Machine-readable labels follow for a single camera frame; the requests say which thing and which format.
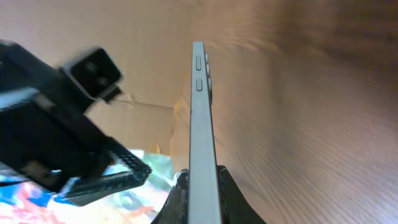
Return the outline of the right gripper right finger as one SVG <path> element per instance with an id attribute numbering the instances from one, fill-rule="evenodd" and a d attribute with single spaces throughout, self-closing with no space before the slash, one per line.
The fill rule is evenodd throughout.
<path id="1" fill-rule="evenodd" d="M 245 199 L 225 166 L 218 166 L 223 223 L 266 224 Z"/>

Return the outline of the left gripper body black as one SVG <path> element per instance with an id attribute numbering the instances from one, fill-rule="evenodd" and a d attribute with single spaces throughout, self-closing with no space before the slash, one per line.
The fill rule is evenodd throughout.
<path id="1" fill-rule="evenodd" d="M 97 100 L 61 67 L 1 42 L 1 162 L 52 192 L 72 177 L 96 179 L 111 163 L 107 136 L 86 116 Z"/>

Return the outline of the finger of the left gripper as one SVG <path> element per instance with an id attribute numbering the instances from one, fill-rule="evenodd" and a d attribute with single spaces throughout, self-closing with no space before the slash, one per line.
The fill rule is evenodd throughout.
<path id="1" fill-rule="evenodd" d="M 114 139 L 105 145 L 112 159 L 127 170 L 96 179 L 78 179 L 65 192 L 64 198 L 82 207 L 108 195 L 142 186 L 152 169 Z"/>

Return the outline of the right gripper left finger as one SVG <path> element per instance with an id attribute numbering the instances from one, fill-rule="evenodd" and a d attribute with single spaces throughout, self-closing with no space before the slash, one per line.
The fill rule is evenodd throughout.
<path id="1" fill-rule="evenodd" d="M 176 174 L 176 183 L 172 187 L 162 209 L 152 220 L 151 224 L 188 223 L 188 176 L 188 169 L 183 169 Z"/>

